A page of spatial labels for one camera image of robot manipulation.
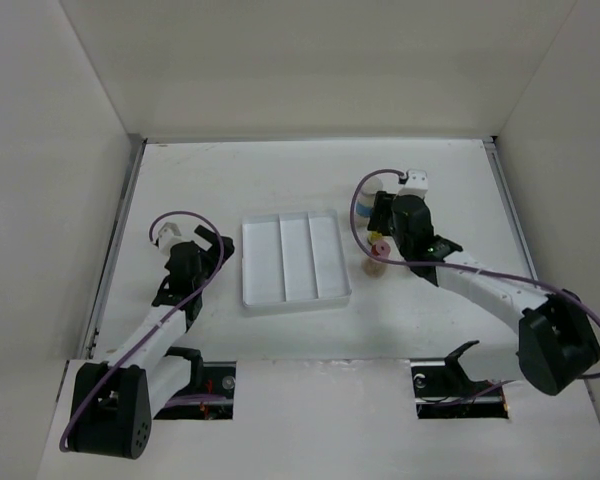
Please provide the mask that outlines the blue label jar silver lid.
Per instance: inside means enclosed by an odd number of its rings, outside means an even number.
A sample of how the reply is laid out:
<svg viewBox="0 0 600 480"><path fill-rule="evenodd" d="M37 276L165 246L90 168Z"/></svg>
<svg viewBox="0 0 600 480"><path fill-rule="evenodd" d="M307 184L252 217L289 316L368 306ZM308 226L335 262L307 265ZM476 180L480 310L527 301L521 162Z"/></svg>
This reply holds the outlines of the blue label jar silver lid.
<svg viewBox="0 0 600 480"><path fill-rule="evenodd" d="M383 181L378 176L372 176L362 184L354 203L354 219L356 221L365 223L369 220L375 196L383 190L383 187Z"/></svg>

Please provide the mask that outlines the pink cap spice bottle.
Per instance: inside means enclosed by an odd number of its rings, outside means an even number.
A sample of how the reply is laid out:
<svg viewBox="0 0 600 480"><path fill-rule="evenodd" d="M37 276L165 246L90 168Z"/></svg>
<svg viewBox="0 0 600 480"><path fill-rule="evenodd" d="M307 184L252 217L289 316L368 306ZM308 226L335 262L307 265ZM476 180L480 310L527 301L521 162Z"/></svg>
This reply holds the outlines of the pink cap spice bottle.
<svg viewBox="0 0 600 480"><path fill-rule="evenodd" d="M384 263L391 253L391 247L385 240L377 240L371 245L371 256L362 262L362 269L371 278L384 275L388 265Z"/></svg>

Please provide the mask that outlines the yellow cap spice bottle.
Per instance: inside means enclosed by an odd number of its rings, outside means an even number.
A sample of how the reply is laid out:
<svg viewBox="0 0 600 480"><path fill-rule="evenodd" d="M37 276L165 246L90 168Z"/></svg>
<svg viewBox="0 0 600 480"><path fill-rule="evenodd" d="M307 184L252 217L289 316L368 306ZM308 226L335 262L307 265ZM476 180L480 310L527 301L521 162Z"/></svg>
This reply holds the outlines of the yellow cap spice bottle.
<svg viewBox="0 0 600 480"><path fill-rule="evenodd" d="M375 242L382 240L383 235L377 231L370 231L367 236L367 242L369 245L373 245Z"/></svg>

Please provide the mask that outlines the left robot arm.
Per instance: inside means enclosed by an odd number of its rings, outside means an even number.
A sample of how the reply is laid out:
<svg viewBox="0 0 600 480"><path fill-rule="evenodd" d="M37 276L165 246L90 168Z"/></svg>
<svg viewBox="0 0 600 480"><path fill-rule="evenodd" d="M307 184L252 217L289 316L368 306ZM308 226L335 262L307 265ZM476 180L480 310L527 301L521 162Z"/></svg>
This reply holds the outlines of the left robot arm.
<svg viewBox="0 0 600 480"><path fill-rule="evenodd" d="M204 387L196 349L177 346L203 306L202 293L235 252L232 238L198 226L207 248L176 236L160 237L167 274L141 325L104 360L76 373L71 414L59 449L124 459L144 452L154 417L178 394L194 398Z"/></svg>

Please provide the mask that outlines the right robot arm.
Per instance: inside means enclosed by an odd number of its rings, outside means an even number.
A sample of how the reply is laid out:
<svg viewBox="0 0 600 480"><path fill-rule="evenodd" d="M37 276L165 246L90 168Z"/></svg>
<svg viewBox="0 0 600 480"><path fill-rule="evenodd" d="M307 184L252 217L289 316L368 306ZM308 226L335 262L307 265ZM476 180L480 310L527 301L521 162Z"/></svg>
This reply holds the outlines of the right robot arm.
<svg viewBox="0 0 600 480"><path fill-rule="evenodd" d="M561 393L600 360L600 345L576 297L489 271L434 232L422 198L376 193L368 229L391 237L417 277L465 298L514 331L522 376L540 392Z"/></svg>

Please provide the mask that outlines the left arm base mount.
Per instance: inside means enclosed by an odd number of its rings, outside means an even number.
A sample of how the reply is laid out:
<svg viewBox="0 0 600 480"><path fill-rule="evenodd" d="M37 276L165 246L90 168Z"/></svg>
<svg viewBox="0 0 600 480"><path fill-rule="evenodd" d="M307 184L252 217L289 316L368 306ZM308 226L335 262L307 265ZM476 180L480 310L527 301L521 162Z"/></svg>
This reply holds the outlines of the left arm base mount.
<svg viewBox="0 0 600 480"><path fill-rule="evenodd" d="M154 417L155 420L232 420L236 389L235 362L206 362L199 350L171 347L167 356L191 364L189 383Z"/></svg>

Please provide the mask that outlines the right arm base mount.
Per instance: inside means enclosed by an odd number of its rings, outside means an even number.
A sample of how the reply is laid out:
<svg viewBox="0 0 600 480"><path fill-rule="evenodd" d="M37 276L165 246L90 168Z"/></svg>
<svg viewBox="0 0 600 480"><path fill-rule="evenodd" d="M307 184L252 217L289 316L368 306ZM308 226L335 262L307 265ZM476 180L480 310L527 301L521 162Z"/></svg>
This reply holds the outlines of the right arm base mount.
<svg viewBox="0 0 600 480"><path fill-rule="evenodd" d="M419 420L509 418L505 383L471 380L460 364L461 356L478 344L478 340L465 342L445 357L410 362Z"/></svg>

